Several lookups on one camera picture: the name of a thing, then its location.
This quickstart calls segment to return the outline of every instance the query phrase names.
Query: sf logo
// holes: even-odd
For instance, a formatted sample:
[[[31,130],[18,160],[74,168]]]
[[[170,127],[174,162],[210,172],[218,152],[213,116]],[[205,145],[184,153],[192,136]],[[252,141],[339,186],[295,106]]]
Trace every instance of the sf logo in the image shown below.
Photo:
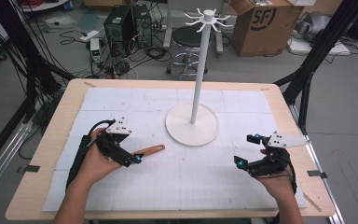
[[[252,20],[251,30],[259,31],[266,29],[274,20],[277,8],[257,10]]]

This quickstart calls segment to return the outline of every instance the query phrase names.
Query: concrete floor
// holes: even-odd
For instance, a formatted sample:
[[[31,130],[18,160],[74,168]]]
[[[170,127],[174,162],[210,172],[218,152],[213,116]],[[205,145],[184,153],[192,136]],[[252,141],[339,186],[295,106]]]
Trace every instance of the concrete floor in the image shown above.
[[[70,15],[79,21],[85,12],[55,9],[41,16],[48,16],[49,13]],[[103,20],[100,16],[94,29],[98,30]],[[44,34],[51,53],[70,72],[86,69],[90,53],[85,45],[73,43],[63,46],[59,33]],[[225,50],[220,58],[215,58],[213,48],[210,49],[207,59],[209,73],[205,81],[272,83],[296,71],[305,58],[290,54],[287,50],[275,57],[240,58],[232,47],[226,47]],[[176,76],[165,73],[166,66],[166,62],[143,63],[136,68],[138,78],[177,80]],[[135,79],[136,76],[131,73],[123,78]],[[24,92],[11,61],[0,61],[0,132],[23,98]],[[307,125],[312,145],[328,175],[329,186],[345,222],[358,223],[358,55],[338,56],[331,64],[321,64],[312,80]],[[41,133],[38,132],[21,149],[23,155],[32,157],[40,139]],[[22,178],[17,173],[18,168],[28,162],[16,155],[0,178],[2,224],[19,223],[6,220],[5,212]],[[306,223],[327,223],[326,218],[320,217],[306,217],[305,220]],[[253,222],[263,223],[263,220],[254,219]]]

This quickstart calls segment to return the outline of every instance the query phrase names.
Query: wooden table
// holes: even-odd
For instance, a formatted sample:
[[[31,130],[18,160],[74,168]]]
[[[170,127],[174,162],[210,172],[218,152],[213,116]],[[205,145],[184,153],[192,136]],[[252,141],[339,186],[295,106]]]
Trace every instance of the wooden table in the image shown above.
[[[68,133],[89,88],[142,88],[142,89],[194,89],[195,82],[145,80],[72,80],[43,136],[30,165],[40,166],[37,173],[26,172],[8,209],[9,220],[52,220],[55,213],[43,212],[51,178],[57,160],[62,154]],[[280,89],[273,84],[204,82],[205,90],[263,91],[268,100],[276,125],[282,133],[300,136],[296,123],[282,98]],[[288,149],[296,167],[297,181],[304,191],[309,206],[302,210],[305,217],[331,217],[335,208],[322,179],[310,177],[316,170],[306,147]],[[202,211],[150,211],[150,212],[88,212],[86,219],[135,218],[213,218],[213,217],[273,217],[277,211],[266,210],[202,210]]]

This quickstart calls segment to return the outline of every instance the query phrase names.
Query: wooden stick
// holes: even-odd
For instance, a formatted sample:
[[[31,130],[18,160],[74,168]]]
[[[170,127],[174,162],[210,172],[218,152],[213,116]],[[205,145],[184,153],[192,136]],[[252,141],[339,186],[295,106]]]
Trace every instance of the wooden stick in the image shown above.
[[[164,145],[157,145],[157,146],[141,149],[141,150],[136,151],[132,154],[144,154],[144,157],[145,157],[145,156],[150,156],[152,154],[155,154],[156,152],[160,152],[162,149],[165,149]]]

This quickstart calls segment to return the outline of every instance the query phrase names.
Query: white paper sheet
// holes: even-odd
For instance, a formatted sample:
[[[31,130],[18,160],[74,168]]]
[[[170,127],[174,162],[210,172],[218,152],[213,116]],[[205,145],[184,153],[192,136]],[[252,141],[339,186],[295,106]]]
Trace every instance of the white paper sheet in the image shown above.
[[[123,116],[132,130],[121,143],[123,148],[133,152],[164,144],[166,149],[96,183],[87,211],[276,208],[264,187],[237,169],[233,158],[262,159],[262,146],[246,142],[246,135],[269,136],[277,129],[264,93],[202,91],[200,102],[216,113],[220,132],[206,146],[186,147],[169,136],[165,118],[175,105],[192,102],[193,94],[192,90],[89,89],[58,160],[43,211],[58,210],[81,136],[98,121]],[[301,188],[296,198],[300,207],[307,207]]]

